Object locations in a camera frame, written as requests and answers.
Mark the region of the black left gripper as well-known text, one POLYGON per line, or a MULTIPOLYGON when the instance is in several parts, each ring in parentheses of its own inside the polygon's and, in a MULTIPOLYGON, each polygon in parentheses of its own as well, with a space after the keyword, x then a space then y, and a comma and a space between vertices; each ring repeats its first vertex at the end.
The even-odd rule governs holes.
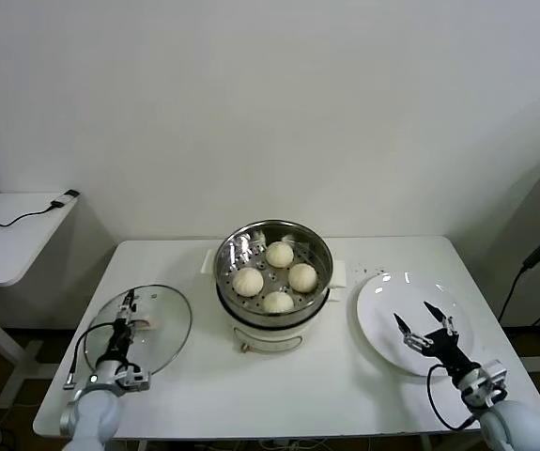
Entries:
POLYGON ((131 314, 136 311, 134 289, 126 295, 126 305, 121 305, 113 324, 113 334, 107 346, 107 358, 127 362, 128 351, 132 343, 131 314))

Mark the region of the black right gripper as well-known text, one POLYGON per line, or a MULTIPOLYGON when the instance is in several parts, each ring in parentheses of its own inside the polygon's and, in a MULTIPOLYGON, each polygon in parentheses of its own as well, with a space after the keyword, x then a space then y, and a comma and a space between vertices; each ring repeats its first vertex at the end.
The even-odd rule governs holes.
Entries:
POLYGON ((393 314, 398 330, 403 335, 406 346, 420 350, 425 357, 437 358, 450 376, 466 376, 479 364, 473 362, 458 346, 459 335, 452 316, 447 316, 435 305, 424 302, 424 306, 440 324, 440 328, 426 337, 414 333, 407 323, 396 313, 393 314))

